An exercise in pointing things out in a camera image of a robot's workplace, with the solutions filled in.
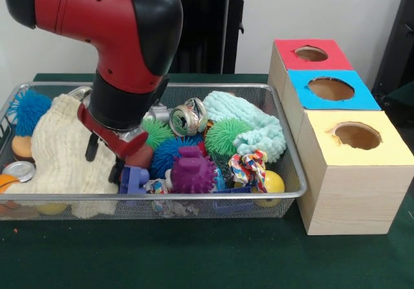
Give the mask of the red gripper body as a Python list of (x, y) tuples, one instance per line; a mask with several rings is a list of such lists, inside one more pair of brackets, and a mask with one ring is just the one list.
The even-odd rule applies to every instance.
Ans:
[(128, 132), (119, 133), (100, 125), (89, 113), (84, 103), (78, 107), (77, 117), (79, 121), (95, 133), (98, 140), (101, 140), (116, 156), (125, 160), (134, 155), (146, 143), (148, 133), (141, 127)]

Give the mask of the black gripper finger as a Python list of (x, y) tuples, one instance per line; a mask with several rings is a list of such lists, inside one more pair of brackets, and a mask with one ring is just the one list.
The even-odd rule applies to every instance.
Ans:
[(123, 160), (117, 156), (115, 160), (115, 164), (112, 167), (111, 172), (109, 173), (108, 181), (113, 184), (119, 184), (122, 171), (123, 171)]
[(85, 152), (85, 158), (88, 162), (93, 162), (98, 150), (98, 136), (92, 133), (89, 137), (87, 149)]

